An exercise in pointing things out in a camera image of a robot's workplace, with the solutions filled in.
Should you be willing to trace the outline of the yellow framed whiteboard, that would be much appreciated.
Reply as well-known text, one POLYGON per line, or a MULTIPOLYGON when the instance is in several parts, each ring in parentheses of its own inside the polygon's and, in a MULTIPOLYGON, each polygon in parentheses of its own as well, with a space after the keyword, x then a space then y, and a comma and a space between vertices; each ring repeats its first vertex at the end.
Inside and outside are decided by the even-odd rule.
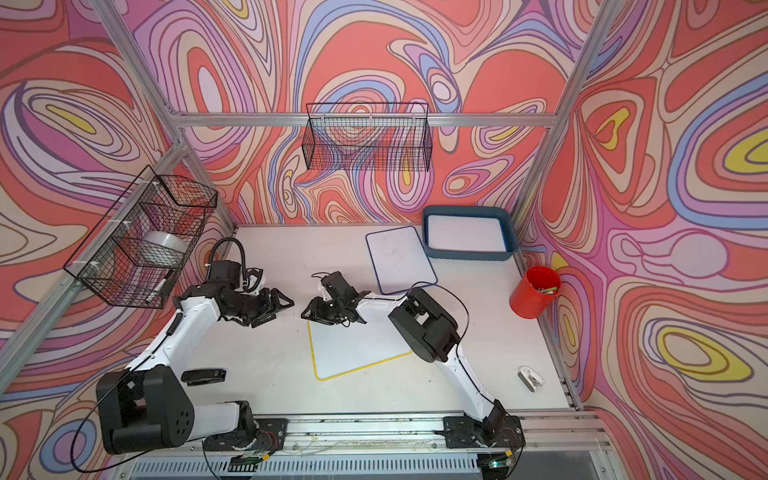
POLYGON ((389 320, 348 327, 307 323, 315 378, 327 381, 407 356, 411 348, 389 320))

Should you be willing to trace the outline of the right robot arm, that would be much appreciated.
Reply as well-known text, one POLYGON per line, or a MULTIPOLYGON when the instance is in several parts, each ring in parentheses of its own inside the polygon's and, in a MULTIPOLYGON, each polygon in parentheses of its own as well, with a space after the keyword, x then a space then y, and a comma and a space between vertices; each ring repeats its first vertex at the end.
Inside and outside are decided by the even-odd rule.
POLYGON ((365 303, 379 302, 388 307, 387 318, 411 352, 435 364, 463 401, 463 414, 443 419, 442 436, 450 448, 470 445, 496 447, 504 441, 508 412, 493 397, 469 364, 459 323, 418 281, 398 296, 377 297, 368 290, 356 290, 341 272, 315 272, 320 294, 310 300, 301 318, 326 326, 363 324, 365 303))

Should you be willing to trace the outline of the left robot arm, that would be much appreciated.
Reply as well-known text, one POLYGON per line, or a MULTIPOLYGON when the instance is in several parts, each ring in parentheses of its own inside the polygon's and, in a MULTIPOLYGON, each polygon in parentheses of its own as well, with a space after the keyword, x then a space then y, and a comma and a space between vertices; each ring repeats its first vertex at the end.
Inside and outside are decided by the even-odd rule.
POLYGON ((203 447, 254 450, 261 429, 245 400, 196 404, 185 386, 197 382, 188 364, 219 322, 255 329, 276 319, 293 301, 261 287, 261 269, 246 260, 209 257, 204 281, 173 299, 175 313, 146 349, 123 370, 96 385, 104 450, 124 461, 198 441, 203 447))

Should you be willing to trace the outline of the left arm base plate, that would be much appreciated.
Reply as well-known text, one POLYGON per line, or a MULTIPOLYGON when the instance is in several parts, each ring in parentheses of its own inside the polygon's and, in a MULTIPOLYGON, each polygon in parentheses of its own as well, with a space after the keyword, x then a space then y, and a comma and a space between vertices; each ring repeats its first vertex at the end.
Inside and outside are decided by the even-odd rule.
POLYGON ((255 419, 252 427, 207 437, 203 441, 206 451, 212 452, 263 452, 273 454, 284 448, 287 434, 287 418, 255 419))

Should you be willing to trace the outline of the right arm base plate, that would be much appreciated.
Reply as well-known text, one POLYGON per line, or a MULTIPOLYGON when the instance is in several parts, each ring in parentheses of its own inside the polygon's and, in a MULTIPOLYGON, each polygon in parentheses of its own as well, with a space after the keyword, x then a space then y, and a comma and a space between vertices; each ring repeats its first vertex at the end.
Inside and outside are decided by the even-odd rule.
POLYGON ((520 418, 505 415, 495 425, 480 422, 466 415, 446 416, 438 434, 449 449, 504 448, 516 451, 527 443, 520 418))

